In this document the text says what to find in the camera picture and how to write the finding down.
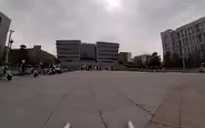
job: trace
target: motorcycle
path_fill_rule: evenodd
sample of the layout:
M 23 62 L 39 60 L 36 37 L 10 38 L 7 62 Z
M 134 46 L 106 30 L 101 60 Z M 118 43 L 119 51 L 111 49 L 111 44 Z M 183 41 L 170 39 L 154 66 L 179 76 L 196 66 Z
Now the motorcycle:
M 12 80 L 12 72 L 7 66 L 0 67 L 0 78 L 6 78 L 8 81 Z
M 9 70 L 7 66 L 3 67 L 3 75 L 6 77 L 8 81 L 11 81 L 13 78 L 12 72 Z
M 34 77 L 38 77 L 38 76 L 39 76 L 39 72 L 37 71 L 36 68 L 33 68 L 33 69 L 31 70 L 31 74 L 32 74 Z

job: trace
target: street lamp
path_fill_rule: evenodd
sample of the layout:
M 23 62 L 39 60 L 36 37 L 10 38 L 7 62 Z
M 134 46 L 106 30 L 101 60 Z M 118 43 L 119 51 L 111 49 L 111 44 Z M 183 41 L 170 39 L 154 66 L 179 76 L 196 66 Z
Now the street lamp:
M 6 64 L 8 64 L 8 61 L 9 61 L 9 51 L 10 49 L 12 48 L 12 44 L 13 44 L 13 40 L 11 39 L 12 37 L 12 34 L 14 33 L 15 31 L 13 30 L 9 30 L 9 40 L 8 40 L 8 47 L 7 47 L 7 51 L 6 51 Z

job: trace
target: tree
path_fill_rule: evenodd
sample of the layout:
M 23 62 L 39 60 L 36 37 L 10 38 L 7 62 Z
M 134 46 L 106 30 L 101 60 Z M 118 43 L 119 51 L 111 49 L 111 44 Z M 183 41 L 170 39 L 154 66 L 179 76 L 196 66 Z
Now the tree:
M 161 58 L 157 52 L 153 52 L 149 66 L 161 66 Z

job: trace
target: pavement tile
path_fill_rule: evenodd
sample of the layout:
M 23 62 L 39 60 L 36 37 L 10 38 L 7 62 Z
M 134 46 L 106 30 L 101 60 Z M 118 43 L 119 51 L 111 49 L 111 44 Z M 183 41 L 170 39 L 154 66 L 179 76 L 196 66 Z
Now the pavement tile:
M 41 109 L 5 107 L 0 109 L 0 128 L 41 128 L 50 115 Z
M 161 106 L 156 110 L 152 122 L 179 127 L 181 96 L 179 92 L 170 93 Z
M 104 128 L 96 111 L 82 110 L 55 111 L 44 128 L 62 128 L 67 122 L 73 128 Z
M 128 121 L 132 121 L 136 128 L 143 128 L 149 123 L 151 115 L 136 107 L 124 107 L 115 110 L 103 111 L 109 128 L 125 128 Z

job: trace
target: pole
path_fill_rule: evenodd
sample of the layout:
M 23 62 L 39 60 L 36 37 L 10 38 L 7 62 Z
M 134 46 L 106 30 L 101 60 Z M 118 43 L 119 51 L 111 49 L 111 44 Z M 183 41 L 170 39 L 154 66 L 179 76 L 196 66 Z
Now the pole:
M 12 37 L 12 33 L 15 32 L 13 30 L 9 30 L 9 40 L 8 40 L 8 47 L 7 47 L 7 51 L 6 51 L 6 64 L 8 64 L 9 62 L 9 51 L 10 51 L 10 48 L 12 47 L 12 43 L 10 42 L 11 41 L 11 37 Z
M 185 70 L 184 48 L 182 48 L 182 63 L 183 63 L 183 70 Z

